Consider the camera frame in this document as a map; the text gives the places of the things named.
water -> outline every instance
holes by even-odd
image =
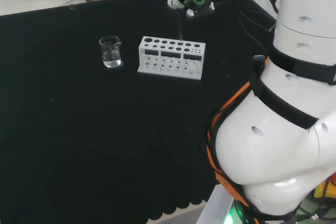
[[[115,68],[121,64],[120,54],[114,50],[103,54],[104,65],[108,68]]]

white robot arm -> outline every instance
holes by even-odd
[[[284,111],[289,105],[316,120],[299,126],[305,119],[285,115],[253,90],[220,125],[215,142],[221,169],[273,216],[296,210],[336,172],[334,0],[281,0],[280,6],[276,53],[260,80],[285,101]]]

yellow device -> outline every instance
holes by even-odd
[[[326,184],[326,181],[323,181],[320,185],[318,185],[315,188],[314,198],[316,198],[316,199],[322,198],[322,194],[323,194],[325,184]],[[328,187],[327,187],[327,193],[326,193],[325,197],[336,199],[336,185],[333,184],[332,180],[329,181],[329,184],[328,184]]]

glass beaker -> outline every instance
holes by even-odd
[[[121,64],[121,40],[112,35],[101,37],[99,40],[103,63],[108,68],[115,68]]]

black tablecloth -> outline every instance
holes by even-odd
[[[208,200],[208,116],[260,53],[231,0],[215,1],[228,3],[182,24],[206,43],[201,81],[137,73],[143,36],[178,39],[167,0],[0,17],[2,223],[146,223]],[[102,63],[104,35],[122,41],[116,69]]]

